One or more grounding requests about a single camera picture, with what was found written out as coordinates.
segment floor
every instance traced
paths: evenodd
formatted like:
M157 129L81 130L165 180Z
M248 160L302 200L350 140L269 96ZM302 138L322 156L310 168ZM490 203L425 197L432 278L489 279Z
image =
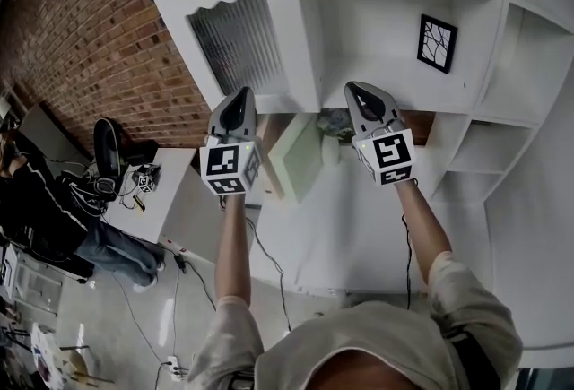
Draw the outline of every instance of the floor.
M96 273L87 285L65 279L55 322L57 339L60 345L90 346L86 359L95 358L95 372L116 382L115 386L100 388L153 390L160 363L138 331L119 283L126 291L137 323L160 360L175 351L180 366L188 368L194 352L201 347L213 308L198 277L190 270L180 275L175 296L177 267L171 255L167 253L167 256L167 268L158 284L143 294L134 293L128 280L120 275L115 279L110 273ZM196 261L194 265L213 295L213 266ZM336 301L288 293L286 303L291 324L295 326L317 312L335 308ZM252 312L266 348L285 335L287 326L276 288L253 281ZM158 389L171 388L182 388L182 384L171 382L170 374L164 370Z

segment black jacket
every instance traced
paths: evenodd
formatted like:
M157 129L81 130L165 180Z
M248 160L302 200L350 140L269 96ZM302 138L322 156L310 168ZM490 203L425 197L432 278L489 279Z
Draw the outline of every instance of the black jacket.
M33 247L41 248L45 257L63 260L86 239L93 218L74 204L69 185L54 180L41 153L23 149L26 142L16 139L26 164L13 178L0 180L0 225L10 239L32 229Z

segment power strip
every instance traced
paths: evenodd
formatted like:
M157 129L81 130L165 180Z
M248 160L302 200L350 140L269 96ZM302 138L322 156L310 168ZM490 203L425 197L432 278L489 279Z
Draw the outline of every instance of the power strip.
M181 369L179 368L178 357L168 357L168 361L171 363L170 364L171 380L173 382L183 382L184 377L181 373Z

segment person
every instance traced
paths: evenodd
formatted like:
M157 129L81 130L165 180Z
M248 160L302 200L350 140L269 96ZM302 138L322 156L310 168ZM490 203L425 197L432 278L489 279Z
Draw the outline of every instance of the person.
M412 180L396 184L429 286L431 316L381 301L309 320L264 351L249 312L244 198L231 196L215 267L217 309L187 388L203 390L447 390L504 388L522 343L512 317L457 262Z
M22 321L22 313L16 311L16 305L12 305L0 296L0 314L8 318L11 322L20 323Z
M84 210L69 184L54 180L43 154L22 134L0 134L0 178L3 233L28 226L58 260L76 254L101 269L124 274L136 292L157 283L158 272L165 268L162 257Z

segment framed picture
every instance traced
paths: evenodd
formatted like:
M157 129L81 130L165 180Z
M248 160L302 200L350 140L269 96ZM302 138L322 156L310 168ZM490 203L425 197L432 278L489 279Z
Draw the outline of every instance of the framed picture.
M421 34L417 58L448 74L455 54L458 28L429 15L421 16Z

